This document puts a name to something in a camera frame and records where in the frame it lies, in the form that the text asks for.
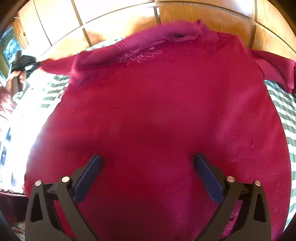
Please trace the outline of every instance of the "red shirt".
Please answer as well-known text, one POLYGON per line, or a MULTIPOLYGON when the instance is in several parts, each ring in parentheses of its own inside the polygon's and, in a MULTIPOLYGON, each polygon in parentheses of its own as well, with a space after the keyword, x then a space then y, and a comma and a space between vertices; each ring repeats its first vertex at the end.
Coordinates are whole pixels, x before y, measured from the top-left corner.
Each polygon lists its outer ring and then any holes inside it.
POLYGON ((217 208, 194 170, 202 153, 226 176, 262 182, 272 238, 281 235, 290 159, 263 80, 291 92, 294 61, 182 21, 42 68, 71 80, 31 149, 28 195, 96 153, 102 170, 79 209, 99 239, 192 240, 217 208))

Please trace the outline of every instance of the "wooden wall panel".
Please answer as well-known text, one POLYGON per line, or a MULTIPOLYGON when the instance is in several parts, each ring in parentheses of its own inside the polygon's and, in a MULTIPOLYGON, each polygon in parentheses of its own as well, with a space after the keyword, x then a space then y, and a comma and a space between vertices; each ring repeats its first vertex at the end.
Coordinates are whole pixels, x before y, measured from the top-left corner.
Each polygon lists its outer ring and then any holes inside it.
POLYGON ((181 0, 181 1, 211 4, 211 5, 223 7, 226 9, 230 9, 235 12, 239 12, 250 18, 253 17, 253 10, 255 7, 254 0, 181 0))
POLYGON ((127 37, 156 25, 153 7, 135 6, 104 15, 85 25, 91 43, 127 37))
POLYGON ((219 11, 215 7, 199 5, 192 3, 174 3, 163 2, 160 4, 161 23, 174 20, 187 20, 194 22, 201 19, 208 28, 231 33, 241 37, 245 46, 249 46, 252 36, 253 23, 251 20, 245 20, 235 17, 231 14, 219 11))
POLYGON ((28 49, 30 49, 32 55, 40 56, 50 48, 51 44, 39 21, 33 0, 29 1, 19 11, 19 17, 23 30, 29 41, 28 49))
POLYGON ((51 44, 80 26, 71 0, 34 0, 51 44))
POLYGON ((268 0, 257 0, 256 21, 273 31, 296 51, 296 37, 292 29, 268 0))
POLYGON ((141 3, 152 2, 152 0, 75 0, 74 2, 82 23, 87 23, 106 13, 141 3))
POLYGON ((89 48, 89 44, 82 32, 82 29, 76 29, 47 50, 41 57, 40 61, 47 58, 60 59, 71 56, 74 53, 89 48))
POLYGON ((296 54, 289 46, 260 26, 256 28, 253 49, 268 51, 296 61, 296 54))

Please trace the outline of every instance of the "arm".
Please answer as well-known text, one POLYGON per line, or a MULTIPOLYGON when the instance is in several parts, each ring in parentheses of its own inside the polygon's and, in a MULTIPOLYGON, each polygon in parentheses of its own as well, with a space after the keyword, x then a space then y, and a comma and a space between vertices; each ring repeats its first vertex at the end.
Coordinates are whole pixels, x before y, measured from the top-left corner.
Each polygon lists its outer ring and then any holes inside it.
POLYGON ((17 86, 17 81, 15 81, 15 83, 13 83, 14 78, 17 78, 17 77, 19 77, 20 84, 23 85, 23 88, 24 88, 24 86, 26 85, 27 72, 26 71, 24 71, 24 72, 14 71, 8 76, 5 88, 11 96, 13 96, 15 93, 19 92, 18 86, 17 86))

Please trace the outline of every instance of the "metal screw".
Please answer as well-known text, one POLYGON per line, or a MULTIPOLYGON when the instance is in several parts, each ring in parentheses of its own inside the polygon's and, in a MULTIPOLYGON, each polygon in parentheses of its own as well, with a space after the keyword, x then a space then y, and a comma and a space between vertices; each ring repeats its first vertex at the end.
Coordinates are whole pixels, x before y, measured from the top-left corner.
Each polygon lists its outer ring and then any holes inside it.
POLYGON ((257 180, 257 181, 255 181, 255 185, 258 186, 258 187, 260 187, 261 186, 261 182, 257 180))
POLYGON ((229 181, 230 183, 233 183, 234 182, 234 177, 232 177, 232 176, 228 176, 227 177, 227 181, 229 181))
POLYGON ((35 186, 38 187, 38 186, 41 185, 41 183, 42 183, 42 181, 38 180, 38 181, 35 182, 35 186))
POLYGON ((70 177, 67 177, 67 176, 62 178, 63 183, 69 182, 69 180, 70 180, 70 177))

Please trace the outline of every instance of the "wooden cabinet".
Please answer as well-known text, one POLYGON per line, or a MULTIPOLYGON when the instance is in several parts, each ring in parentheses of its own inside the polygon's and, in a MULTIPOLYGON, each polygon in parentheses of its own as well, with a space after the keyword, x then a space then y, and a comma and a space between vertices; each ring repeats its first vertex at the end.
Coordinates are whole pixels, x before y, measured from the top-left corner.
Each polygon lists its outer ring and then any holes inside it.
POLYGON ((30 53, 35 56, 40 56, 51 47, 51 44, 39 21, 33 0, 29 1, 19 11, 19 16, 22 28, 29 41, 28 48, 30 49, 30 53))
POLYGON ((71 0, 34 0, 34 2, 52 45, 80 26, 71 0))
POLYGON ((182 0, 187 2, 197 2, 205 5, 218 6, 224 9, 229 9, 238 13, 241 13, 250 18, 253 17, 255 12, 254 0, 182 0))
POLYGON ((250 45, 253 22, 244 16, 234 16, 224 9, 212 5, 189 2, 163 2, 159 5, 162 23, 174 20, 194 22, 201 19, 208 28, 223 33, 231 33, 241 37, 245 46, 250 45))
POLYGON ((110 38, 127 37, 135 32, 156 26, 153 7, 135 6, 106 14, 85 26, 91 43, 110 38))
POLYGON ((28 49, 42 59, 157 24, 201 19, 212 30, 240 36, 246 47, 296 60, 296 37, 268 0, 31 0, 19 16, 28 49))
POLYGON ((118 9, 124 9, 130 6, 152 2, 152 0, 75 0, 74 2, 82 23, 87 23, 97 17, 116 11, 118 9))
POLYGON ((25 31, 22 27, 22 23, 20 22, 20 18, 17 15, 17 18, 13 22, 13 31, 15 33, 15 37, 17 38, 18 43, 22 49, 26 49, 29 45, 28 39, 26 37, 25 31))

